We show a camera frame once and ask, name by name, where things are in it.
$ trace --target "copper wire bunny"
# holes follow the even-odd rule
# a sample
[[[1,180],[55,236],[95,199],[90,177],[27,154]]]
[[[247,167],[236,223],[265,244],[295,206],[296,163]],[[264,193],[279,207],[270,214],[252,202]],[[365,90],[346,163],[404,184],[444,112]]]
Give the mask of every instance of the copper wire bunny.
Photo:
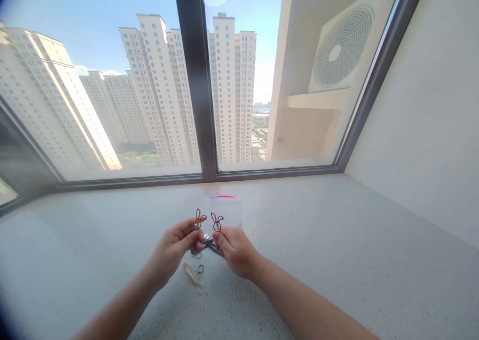
[[[212,218],[213,221],[214,221],[213,229],[214,229],[215,231],[220,231],[220,230],[221,230],[220,221],[223,220],[223,217],[220,215],[220,216],[218,216],[218,218],[216,218],[216,214],[215,214],[215,213],[211,213],[211,218]]]
[[[205,221],[206,218],[207,218],[207,217],[206,217],[205,214],[201,215],[201,211],[200,211],[199,209],[196,209],[196,220],[195,220],[195,222],[193,223],[193,227],[194,227],[196,230],[198,230],[199,228],[201,228],[201,223],[202,223],[203,221]]]

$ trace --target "apartment building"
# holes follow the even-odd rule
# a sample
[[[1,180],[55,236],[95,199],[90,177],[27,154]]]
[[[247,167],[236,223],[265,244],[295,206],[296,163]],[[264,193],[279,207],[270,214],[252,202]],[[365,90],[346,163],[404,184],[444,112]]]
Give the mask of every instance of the apartment building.
[[[217,152],[220,163],[251,161],[256,33],[235,34],[235,18],[213,17],[208,34]]]
[[[80,80],[100,118],[108,138],[113,146],[128,143],[126,130],[121,122],[103,74],[98,70],[89,70],[89,75],[81,75]]]
[[[268,128],[269,114],[254,114],[253,123],[259,125],[261,128]]]
[[[88,74],[80,76],[80,80],[111,143],[148,144],[129,77],[104,75],[97,70],[89,70]]]
[[[61,42],[0,24],[0,93],[67,180],[121,168]]]
[[[191,110],[179,29],[167,32],[158,14],[137,14],[140,30],[120,28],[146,131],[162,166],[198,165],[200,155]]]
[[[158,14],[137,14],[140,30],[121,27],[132,91],[147,136],[163,166],[198,165],[200,157],[179,29]],[[235,34],[235,19],[220,13],[209,33],[218,158],[250,162],[256,34]]]

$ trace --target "clear plastic box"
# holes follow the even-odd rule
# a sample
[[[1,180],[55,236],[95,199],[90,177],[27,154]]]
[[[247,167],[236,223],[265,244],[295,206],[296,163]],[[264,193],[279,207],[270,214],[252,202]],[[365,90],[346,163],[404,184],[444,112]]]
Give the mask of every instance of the clear plastic box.
[[[206,229],[209,234],[214,232],[213,219],[211,218],[211,212],[216,214],[216,217],[223,216],[221,220],[221,226],[227,227],[241,227],[243,219],[243,201],[240,197],[233,195],[210,195],[206,198],[205,213],[208,219],[205,221],[207,224]]]

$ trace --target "speckled stone surface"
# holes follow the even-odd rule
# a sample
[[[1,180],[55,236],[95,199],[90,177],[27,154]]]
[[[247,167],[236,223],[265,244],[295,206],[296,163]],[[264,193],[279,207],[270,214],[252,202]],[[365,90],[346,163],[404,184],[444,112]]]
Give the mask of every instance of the speckled stone surface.
[[[479,250],[344,175],[48,196],[0,220],[1,301],[19,334],[64,339],[207,195],[243,197],[256,248],[382,339],[477,339]],[[289,339],[255,286],[206,249],[197,294],[180,268],[132,339]]]

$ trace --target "blue sky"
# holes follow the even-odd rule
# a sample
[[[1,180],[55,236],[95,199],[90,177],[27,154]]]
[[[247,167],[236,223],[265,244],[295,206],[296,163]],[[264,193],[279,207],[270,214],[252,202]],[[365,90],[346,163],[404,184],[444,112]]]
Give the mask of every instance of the blue sky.
[[[235,32],[257,33],[255,102],[271,100],[281,0],[205,0],[208,29],[218,12],[234,16]],[[75,65],[125,73],[119,26],[139,27],[136,13],[158,13],[179,28],[176,0],[4,0],[6,26],[35,30],[63,42]]]

